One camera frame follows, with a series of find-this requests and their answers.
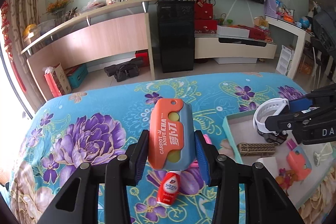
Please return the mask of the purple lighter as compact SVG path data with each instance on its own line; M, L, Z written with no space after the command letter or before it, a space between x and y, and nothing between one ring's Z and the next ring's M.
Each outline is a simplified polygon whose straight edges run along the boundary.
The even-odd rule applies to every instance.
M289 139L287 142L286 142L286 145L288 146L288 148L293 151L296 147L297 147L297 144L295 143L295 141L293 139Z

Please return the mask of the white smartwatch black screen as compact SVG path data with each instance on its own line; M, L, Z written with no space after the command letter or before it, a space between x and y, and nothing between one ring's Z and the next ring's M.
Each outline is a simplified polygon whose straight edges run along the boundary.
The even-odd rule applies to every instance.
M285 98L273 98L262 103L253 115L254 129L257 129L262 135L275 133L275 131L269 131L266 128L265 121L269 116L280 114L286 107L289 107L289 100Z

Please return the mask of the black toy car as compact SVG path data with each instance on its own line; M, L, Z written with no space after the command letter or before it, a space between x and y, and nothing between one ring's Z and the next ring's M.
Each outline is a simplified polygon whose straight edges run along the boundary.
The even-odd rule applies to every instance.
M267 143L274 143L274 145L276 146L281 145L288 138L288 133L286 131L263 133L258 130L257 132L260 136L264 138Z

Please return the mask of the red stain remover bottle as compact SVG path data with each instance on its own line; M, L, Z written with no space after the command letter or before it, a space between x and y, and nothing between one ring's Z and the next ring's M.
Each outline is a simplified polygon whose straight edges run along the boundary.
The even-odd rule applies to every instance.
M157 203L162 206L171 206L175 202L180 186L181 171L168 172L159 186Z

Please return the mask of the pink blue foam toy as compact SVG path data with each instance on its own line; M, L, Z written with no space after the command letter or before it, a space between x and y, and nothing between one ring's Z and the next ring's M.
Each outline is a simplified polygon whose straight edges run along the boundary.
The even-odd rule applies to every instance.
M303 181L310 175L312 167L309 159L301 147L296 147L291 150L286 160L291 168L295 172L299 181Z

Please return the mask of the white flat box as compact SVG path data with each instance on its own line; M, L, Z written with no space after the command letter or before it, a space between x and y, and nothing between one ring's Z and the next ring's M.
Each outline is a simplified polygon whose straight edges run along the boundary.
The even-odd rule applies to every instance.
M246 28L217 26L217 34L233 38L249 38L249 30Z

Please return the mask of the gold patterned lighter box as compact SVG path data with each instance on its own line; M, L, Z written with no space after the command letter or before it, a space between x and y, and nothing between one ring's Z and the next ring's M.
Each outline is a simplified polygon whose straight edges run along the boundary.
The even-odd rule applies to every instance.
M276 152L273 143L239 143L237 148L241 156L272 156Z

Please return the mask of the floral blue tablecloth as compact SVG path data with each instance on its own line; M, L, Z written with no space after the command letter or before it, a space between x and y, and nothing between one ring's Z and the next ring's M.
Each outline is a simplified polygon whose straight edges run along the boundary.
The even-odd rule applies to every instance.
M255 112L273 98L290 102L304 95L298 85L283 75L217 73L56 97L37 112L24 138L21 158L10 182L10 204L4 206L4 211L15 223L39 223L54 197L82 163L106 164L137 143L143 130L149 131L151 112L161 98L182 99L189 104L194 134L201 131L206 143L235 161L222 127L226 116ZM195 160L181 171L175 202L162 206L157 203L157 194L168 172L153 169L147 156L142 179L136 186L126 187L131 223L212 223L217 187L203 181L196 151ZM295 207L303 223L335 223L331 216L335 194L328 197L320 191L323 188L322 183L305 203ZM104 193L105 185L101 184L98 223L105 223ZM243 184L239 223L245 223Z

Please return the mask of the pink pup toy figure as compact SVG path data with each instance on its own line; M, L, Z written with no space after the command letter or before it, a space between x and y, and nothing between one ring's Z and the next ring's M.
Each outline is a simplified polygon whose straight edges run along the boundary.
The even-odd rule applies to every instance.
M276 181L284 192L293 185L294 182L299 181L297 174L293 170L286 170L285 168L280 168Z

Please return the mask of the wooden desk with shelf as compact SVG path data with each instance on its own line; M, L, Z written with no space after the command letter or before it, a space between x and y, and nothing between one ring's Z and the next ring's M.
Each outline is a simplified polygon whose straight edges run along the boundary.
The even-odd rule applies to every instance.
M61 64L64 69L90 61L128 52L147 50L151 77L155 76L153 51L151 45L149 5L157 0L130 0L107 5L74 17L41 37L37 38L21 53L28 52L32 47L52 38L57 33L81 22L87 26L72 32L30 55L27 59L32 77L45 101L53 95L44 77L44 67ZM120 16L91 24L90 20L111 12L141 7L142 13Z

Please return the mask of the teal storage crate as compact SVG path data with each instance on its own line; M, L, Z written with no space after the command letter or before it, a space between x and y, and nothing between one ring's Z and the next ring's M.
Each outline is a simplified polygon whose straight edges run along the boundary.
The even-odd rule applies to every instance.
M65 74L68 78L71 88L76 89L81 85L88 74L87 65L81 64L68 68L65 70Z

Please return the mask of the red gift box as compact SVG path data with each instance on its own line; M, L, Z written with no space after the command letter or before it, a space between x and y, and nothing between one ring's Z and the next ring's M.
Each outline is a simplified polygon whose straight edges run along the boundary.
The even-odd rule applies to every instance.
M213 19L195 19L194 31L196 34L216 34L217 21Z

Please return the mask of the orange blue carrot knife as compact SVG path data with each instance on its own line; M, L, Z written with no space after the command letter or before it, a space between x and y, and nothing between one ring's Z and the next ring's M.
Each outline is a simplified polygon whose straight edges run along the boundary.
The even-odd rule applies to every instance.
M148 161L153 169L183 171L195 160L193 112L182 99L161 98L150 116Z

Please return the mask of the white plastic clip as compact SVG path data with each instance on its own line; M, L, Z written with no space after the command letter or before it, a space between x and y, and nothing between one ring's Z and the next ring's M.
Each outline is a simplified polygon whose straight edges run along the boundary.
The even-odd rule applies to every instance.
M322 161L326 161L333 154L333 147L330 143L326 143L321 151L313 153L315 166L319 166Z

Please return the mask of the black bag on floor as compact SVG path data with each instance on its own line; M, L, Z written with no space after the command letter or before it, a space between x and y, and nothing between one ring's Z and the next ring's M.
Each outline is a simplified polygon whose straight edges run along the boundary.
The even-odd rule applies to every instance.
M139 67L143 65L143 58L136 57L129 61L110 65L104 68L104 72L108 77L114 77L116 81L122 82L127 79L139 76Z

